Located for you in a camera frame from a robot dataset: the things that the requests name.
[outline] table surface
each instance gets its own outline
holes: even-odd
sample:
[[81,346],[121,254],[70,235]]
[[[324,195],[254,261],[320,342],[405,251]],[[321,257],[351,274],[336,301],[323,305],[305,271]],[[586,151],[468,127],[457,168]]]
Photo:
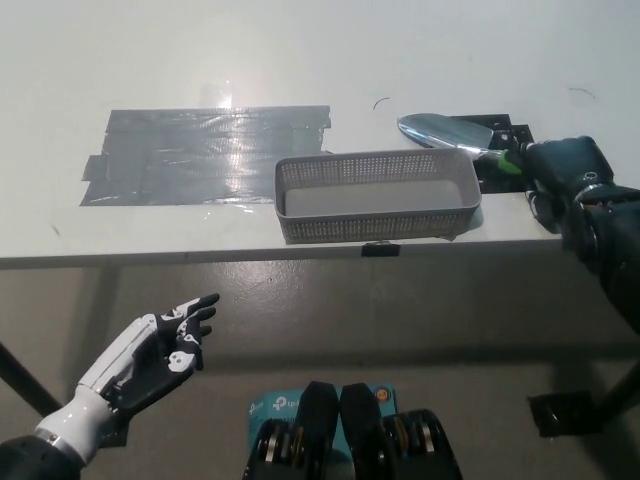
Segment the table surface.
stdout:
[[[234,107],[330,105],[332,152],[415,148],[395,126],[409,113],[509,113],[537,140],[593,136],[640,187],[637,2],[96,3],[3,5],[3,268],[359,255],[287,246],[273,205],[78,206],[111,110],[212,107],[216,85]],[[478,215],[402,251],[558,241],[523,194],[485,195]]]

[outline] gray plastic basket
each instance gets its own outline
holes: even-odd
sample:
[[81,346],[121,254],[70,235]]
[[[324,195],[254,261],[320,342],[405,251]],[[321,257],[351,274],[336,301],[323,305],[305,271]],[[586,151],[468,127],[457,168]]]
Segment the gray plastic basket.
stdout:
[[482,199],[457,148],[286,158],[275,193],[287,243],[455,237]]

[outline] robotic hand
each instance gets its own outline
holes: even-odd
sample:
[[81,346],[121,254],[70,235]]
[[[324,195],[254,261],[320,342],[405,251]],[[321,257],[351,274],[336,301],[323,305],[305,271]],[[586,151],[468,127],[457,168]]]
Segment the robotic hand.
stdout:
[[33,435],[0,446],[0,478],[79,478],[105,435],[202,369],[202,337],[212,331],[202,322],[216,313],[219,298],[136,318],[80,379],[71,402],[44,418]]
[[537,186],[532,210],[557,223],[611,304],[640,334],[640,190],[616,185],[590,137],[525,145],[524,173]]

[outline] table leg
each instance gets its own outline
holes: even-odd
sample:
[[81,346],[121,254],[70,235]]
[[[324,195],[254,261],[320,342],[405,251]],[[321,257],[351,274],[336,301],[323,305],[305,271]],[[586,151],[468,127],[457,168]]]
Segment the table leg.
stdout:
[[43,417],[62,406],[31,373],[0,343],[0,378]]
[[602,423],[625,412],[631,401],[640,394],[640,361],[596,405],[595,413]]

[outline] gray floor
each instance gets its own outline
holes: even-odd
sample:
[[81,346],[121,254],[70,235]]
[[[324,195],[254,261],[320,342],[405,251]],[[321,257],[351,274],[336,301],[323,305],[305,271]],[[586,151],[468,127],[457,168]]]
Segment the gray floor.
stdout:
[[[640,411],[605,435],[543,440],[528,396],[601,393],[640,352],[597,282],[560,253],[12,271],[0,335],[61,399],[134,317],[222,300],[198,374],[132,423],[90,480],[240,478],[247,406],[268,389],[387,381],[441,418],[465,479],[631,479]],[[0,435],[38,418],[0,384]]]

